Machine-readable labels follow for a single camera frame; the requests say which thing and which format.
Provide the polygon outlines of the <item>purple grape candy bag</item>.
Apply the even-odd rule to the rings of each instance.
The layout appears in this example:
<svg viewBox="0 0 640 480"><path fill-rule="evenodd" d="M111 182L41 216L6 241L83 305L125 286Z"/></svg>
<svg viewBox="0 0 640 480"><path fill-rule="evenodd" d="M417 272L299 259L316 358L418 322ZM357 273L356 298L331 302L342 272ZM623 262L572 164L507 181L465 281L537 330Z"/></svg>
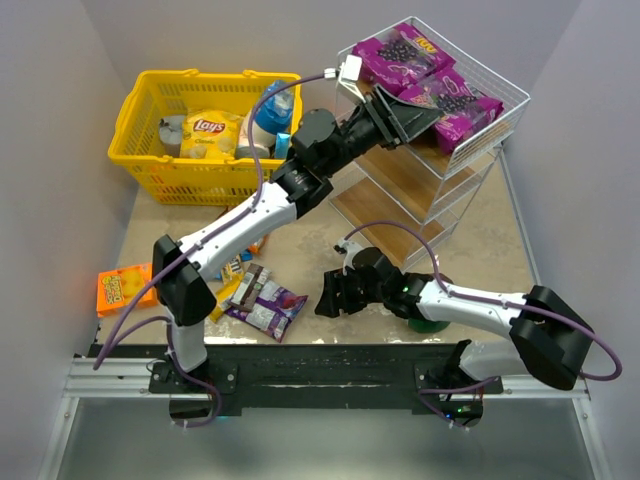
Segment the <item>purple grape candy bag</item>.
<svg viewBox="0 0 640 480"><path fill-rule="evenodd" d="M455 64L443 48L406 22L356 43L351 53L362 59L361 80L393 95Z"/></svg>
<svg viewBox="0 0 640 480"><path fill-rule="evenodd" d="M453 67L446 67L407 88L398 98L442 115L432 126L443 153L452 153L461 143L490 125L503 112L501 100L473 87Z"/></svg>

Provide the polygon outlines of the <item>dark purple candy bag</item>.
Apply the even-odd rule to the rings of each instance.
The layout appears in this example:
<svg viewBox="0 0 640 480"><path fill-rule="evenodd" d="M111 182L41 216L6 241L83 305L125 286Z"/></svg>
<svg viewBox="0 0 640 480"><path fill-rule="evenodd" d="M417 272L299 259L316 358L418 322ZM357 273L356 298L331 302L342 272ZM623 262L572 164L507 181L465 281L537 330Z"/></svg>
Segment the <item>dark purple candy bag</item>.
<svg viewBox="0 0 640 480"><path fill-rule="evenodd" d="M225 313L281 343L307 300L307 295L297 295L269 280L260 291L250 312L230 307Z"/></svg>

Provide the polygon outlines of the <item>Fox's fruits candy bag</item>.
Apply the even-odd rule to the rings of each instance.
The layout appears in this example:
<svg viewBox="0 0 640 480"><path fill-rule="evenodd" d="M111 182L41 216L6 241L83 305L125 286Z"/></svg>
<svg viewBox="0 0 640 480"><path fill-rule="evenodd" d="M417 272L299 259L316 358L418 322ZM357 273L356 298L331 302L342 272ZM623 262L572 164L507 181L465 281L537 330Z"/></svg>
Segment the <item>Fox's fruits candy bag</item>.
<svg viewBox="0 0 640 480"><path fill-rule="evenodd" d="M268 238L269 238L268 235L261 236L256 241L252 242L247 247L247 250L249 252L251 252L252 254L254 254L254 255L259 254L261 252L261 250L264 248L264 246L266 245L266 242L268 241Z"/></svg>

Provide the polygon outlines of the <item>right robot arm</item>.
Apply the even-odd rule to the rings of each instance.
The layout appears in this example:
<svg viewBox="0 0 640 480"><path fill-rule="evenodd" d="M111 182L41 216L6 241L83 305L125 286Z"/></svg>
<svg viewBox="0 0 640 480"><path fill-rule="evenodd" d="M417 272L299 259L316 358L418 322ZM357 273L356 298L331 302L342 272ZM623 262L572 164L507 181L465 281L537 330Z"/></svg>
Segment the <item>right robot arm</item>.
<svg viewBox="0 0 640 480"><path fill-rule="evenodd" d="M567 391L582 374L593 343L591 327L553 290L534 286L505 294L457 286L436 273L401 272L378 248L352 241L337 246L345 281L344 312L379 303L414 330L460 324L496 335L465 341L444 371L467 383L529 374Z"/></svg>

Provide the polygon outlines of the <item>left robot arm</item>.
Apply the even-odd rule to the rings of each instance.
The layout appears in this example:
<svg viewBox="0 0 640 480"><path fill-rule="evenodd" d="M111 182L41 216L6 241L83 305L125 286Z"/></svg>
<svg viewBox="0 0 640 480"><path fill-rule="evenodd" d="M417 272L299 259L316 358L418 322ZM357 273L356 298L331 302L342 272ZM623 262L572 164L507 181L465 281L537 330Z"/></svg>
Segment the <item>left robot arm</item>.
<svg viewBox="0 0 640 480"><path fill-rule="evenodd" d="M291 138L286 160L254 195L202 230L153 246L152 272L169 315L171 351L186 373L207 361L204 322L216 306L207 283L236 254L318 206L332 192L331 179L379 146L408 144L442 115L436 107L401 100L380 86L364 95L343 121L326 109L306 112Z"/></svg>

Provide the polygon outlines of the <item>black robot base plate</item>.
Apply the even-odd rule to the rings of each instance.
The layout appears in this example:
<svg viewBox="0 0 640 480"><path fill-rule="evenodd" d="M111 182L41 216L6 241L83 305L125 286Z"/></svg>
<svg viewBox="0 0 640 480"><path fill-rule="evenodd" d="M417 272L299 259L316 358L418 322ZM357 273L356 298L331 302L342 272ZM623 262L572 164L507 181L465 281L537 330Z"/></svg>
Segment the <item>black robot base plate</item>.
<svg viewBox="0 0 640 480"><path fill-rule="evenodd" d="M453 390L498 394L501 381L480 386L457 366L455 344L210 345L198 384L182 378L166 356L153 362L149 390L170 397L170 411L194 418L248 409L387 409L425 414L427 402L453 410ZM220 405L205 387L220 393Z"/></svg>

